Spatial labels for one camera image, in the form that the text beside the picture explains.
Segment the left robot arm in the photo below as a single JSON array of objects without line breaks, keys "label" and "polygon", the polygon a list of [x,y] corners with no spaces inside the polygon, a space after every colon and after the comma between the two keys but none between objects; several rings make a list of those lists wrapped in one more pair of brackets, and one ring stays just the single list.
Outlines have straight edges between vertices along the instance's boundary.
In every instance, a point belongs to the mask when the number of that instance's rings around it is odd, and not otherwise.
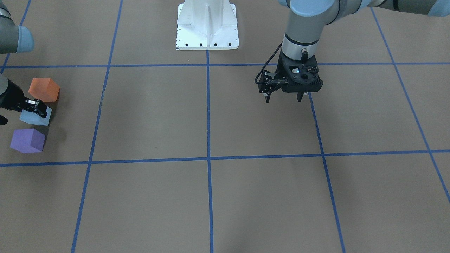
[{"label": "left robot arm", "polygon": [[304,94],[322,88],[315,53],[326,25],[366,7],[445,17],[450,5],[448,0],[281,0],[280,4],[290,13],[283,41],[275,50],[277,68],[271,73],[263,67],[255,78],[266,102],[278,90],[296,93],[301,102]]}]

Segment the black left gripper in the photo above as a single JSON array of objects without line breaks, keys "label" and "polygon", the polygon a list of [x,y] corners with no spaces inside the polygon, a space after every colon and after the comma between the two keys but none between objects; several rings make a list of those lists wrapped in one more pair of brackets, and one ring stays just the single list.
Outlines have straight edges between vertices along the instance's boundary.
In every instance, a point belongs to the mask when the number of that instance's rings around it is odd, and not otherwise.
[{"label": "black left gripper", "polygon": [[255,77],[255,84],[259,93],[265,96],[266,103],[270,102],[271,94],[279,89],[285,93],[296,93],[297,101],[301,102],[305,93],[318,92],[323,86],[316,57],[310,57],[308,53],[302,53],[300,60],[293,60],[280,52],[275,72],[265,70],[266,66],[264,64]]}]

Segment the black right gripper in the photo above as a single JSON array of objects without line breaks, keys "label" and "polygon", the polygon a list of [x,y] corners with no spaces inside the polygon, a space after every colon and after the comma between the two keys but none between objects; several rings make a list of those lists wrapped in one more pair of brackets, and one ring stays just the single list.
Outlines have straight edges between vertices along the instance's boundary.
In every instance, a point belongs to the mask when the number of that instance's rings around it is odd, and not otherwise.
[{"label": "black right gripper", "polygon": [[10,79],[0,80],[0,107],[9,111],[33,112],[41,118],[47,118],[47,105],[40,99],[29,99],[23,90]]}]

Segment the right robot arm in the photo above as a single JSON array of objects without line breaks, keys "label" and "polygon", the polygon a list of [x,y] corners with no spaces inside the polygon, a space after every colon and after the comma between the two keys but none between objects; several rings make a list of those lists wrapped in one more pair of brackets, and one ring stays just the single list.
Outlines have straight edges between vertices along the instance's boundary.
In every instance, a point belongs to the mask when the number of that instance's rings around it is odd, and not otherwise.
[{"label": "right robot arm", "polygon": [[[7,6],[0,2],[0,52],[25,53],[34,49],[34,38],[28,28],[16,25]],[[29,99],[23,90],[3,74],[0,78],[0,106],[8,111],[24,111],[46,119],[50,115],[49,107],[40,99]]]}]

